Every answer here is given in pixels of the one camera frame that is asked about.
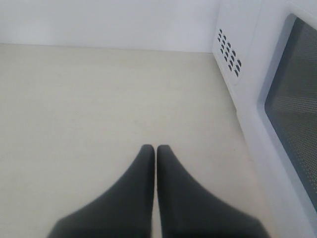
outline microwave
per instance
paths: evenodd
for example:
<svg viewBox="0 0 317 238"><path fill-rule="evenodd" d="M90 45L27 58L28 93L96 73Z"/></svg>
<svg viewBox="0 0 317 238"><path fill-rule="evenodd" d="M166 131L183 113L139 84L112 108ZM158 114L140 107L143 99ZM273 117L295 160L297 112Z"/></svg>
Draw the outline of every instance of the microwave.
<svg viewBox="0 0 317 238"><path fill-rule="evenodd" d="M317 1L221 1L212 52L282 238L317 237Z"/></svg>

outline white appliance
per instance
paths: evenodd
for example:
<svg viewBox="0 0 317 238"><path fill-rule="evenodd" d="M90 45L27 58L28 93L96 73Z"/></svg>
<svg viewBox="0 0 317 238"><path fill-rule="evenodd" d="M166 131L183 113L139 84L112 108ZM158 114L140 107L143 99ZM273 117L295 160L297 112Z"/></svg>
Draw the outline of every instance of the white appliance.
<svg viewBox="0 0 317 238"><path fill-rule="evenodd" d="M317 1L221 1L212 51L283 238L317 237Z"/></svg>

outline microwave window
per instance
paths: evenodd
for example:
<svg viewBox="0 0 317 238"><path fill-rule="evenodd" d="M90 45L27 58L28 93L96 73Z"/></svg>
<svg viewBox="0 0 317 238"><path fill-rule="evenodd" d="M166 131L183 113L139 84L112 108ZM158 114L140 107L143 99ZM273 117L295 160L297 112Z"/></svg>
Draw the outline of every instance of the microwave window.
<svg viewBox="0 0 317 238"><path fill-rule="evenodd" d="M299 18L264 108L317 209L317 31Z"/></svg>

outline white wall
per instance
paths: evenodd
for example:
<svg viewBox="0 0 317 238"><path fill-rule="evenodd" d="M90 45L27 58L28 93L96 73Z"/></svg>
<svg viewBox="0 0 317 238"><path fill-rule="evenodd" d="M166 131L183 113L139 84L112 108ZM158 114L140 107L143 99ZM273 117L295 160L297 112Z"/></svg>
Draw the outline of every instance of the white wall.
<svg viewBox="0 0 317 238"><path fill-rule="evenodd" d="M3 0L0 43L211 52L220 0Z"/></svg>

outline white microwave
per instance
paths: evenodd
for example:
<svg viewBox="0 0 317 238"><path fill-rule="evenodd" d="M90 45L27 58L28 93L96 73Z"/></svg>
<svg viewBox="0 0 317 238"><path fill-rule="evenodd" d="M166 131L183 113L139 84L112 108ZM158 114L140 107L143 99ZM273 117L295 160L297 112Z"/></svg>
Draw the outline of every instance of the white microwave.
<svg viewBox="0 0 317 238"><path fill-rule="evenodd" d="M317 237L317 0L221 1L212 52L283 238Z"/></svg>

